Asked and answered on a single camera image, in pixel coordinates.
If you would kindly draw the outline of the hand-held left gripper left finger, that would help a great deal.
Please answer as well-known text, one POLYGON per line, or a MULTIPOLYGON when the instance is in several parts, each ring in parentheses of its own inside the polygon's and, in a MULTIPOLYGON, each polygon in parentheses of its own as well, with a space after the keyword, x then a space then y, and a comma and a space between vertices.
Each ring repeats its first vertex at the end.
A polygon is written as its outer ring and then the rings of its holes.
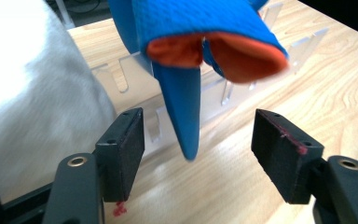
POLYGON ((126 202, 145 152, 144 111, 121 113, 95 145, 106 203, 126 202))

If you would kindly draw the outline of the clear acrylic rack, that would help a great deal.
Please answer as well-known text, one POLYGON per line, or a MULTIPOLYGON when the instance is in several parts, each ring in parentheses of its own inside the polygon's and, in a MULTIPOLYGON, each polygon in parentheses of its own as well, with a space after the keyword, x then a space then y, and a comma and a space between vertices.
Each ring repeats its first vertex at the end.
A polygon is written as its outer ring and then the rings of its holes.
MULTIPOLYGON (((271 29, 280 14, 282 4, 267 2, 258 13, 271 29)), ((295 74, 317 48, 326 31, 321 29, 292 43, 288 49, 288 66, 280 73, 248 83, 233 83, 207 63, 200 66, 200 127, 240 105, 266 87, 295 74)), ((178 144, 161 88, 154 78, 151 63, 141 53, 129 53, 119 59, 120 77, 109 75, 106 67, 95 70, 95 75, 108 88, 117 111, 142 107, 145 113, 145 152, 152 154, 178 144)))

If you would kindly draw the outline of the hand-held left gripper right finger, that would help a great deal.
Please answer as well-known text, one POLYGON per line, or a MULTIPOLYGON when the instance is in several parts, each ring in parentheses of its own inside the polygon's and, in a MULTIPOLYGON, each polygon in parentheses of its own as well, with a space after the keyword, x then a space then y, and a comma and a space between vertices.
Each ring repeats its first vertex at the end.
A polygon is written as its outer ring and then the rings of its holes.
POLYGON ((257 109, 251 150, 287 203, 309 202, 310 170, 322 158, 321 143, 284 116, 257 109))

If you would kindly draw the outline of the blue hat with orange lining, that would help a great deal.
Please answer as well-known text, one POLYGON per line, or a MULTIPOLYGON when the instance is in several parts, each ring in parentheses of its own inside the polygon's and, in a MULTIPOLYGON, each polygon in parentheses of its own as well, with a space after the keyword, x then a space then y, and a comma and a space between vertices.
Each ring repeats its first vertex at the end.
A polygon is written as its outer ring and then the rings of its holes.
POLYGON ((268 0, 107 0, 129 53, 151 63, 184 157, 200 139, 200 66, 233 83, 270 77, 288 53, 259 16, 268 0))

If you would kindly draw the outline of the white cloth hat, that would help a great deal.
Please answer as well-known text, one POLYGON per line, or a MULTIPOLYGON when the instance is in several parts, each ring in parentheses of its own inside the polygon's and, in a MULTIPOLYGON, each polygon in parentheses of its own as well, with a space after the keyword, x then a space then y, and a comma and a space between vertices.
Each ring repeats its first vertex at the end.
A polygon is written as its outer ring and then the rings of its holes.
POLYGON ((0 0, 0 194, 49 181, 114 119, 103 86, 45 0, 0 0))

